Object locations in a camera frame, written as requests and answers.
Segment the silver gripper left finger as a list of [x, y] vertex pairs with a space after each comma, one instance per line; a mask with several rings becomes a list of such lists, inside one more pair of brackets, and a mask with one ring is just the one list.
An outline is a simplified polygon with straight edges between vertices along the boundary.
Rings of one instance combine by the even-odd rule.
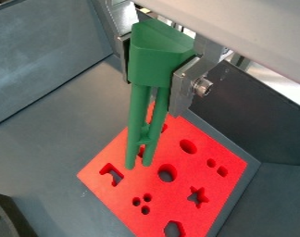
[[131, 0], [108, 0], [111, 22], [115, 27], [116, 49], [120, 54], [124, 80], [128, 82], [128, 60], [132, 27], [140, 21], [135, 3]]

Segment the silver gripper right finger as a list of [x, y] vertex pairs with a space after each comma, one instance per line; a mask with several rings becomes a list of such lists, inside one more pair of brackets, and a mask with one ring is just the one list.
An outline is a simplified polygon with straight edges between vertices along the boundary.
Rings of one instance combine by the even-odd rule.
[[176, 70], [173, 75], [169, 113], [179, 117], [192, 105], [196, 95], [205, 97], [213, 83], [208, 80], [209, 71], [225, 58], [225, 47], [201, 34], [196, 34], [193, 42], [196, 53]]

